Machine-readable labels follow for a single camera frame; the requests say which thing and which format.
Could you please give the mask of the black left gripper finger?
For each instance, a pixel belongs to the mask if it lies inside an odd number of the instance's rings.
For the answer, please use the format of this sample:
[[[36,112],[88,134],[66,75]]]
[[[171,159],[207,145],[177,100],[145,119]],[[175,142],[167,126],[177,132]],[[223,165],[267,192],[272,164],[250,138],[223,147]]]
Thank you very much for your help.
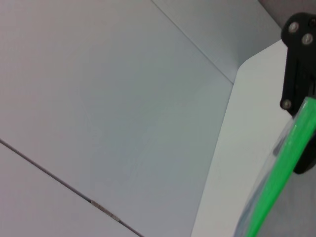
[[[280,107],[297,120],[301,138],[293,164],[296,174],[316,166],[316,13],[300,12],[284,24],[281,40],[287,48]]]

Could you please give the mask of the clear green-zipper document bag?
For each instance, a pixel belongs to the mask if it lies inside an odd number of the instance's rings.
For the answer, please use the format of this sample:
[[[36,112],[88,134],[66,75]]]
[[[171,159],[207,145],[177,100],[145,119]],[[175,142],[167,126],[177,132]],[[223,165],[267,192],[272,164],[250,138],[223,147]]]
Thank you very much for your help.
[[[268,156],[239,218],[233,237],[257,237],[305,148],[316,135],[316,99],[304,99]]]

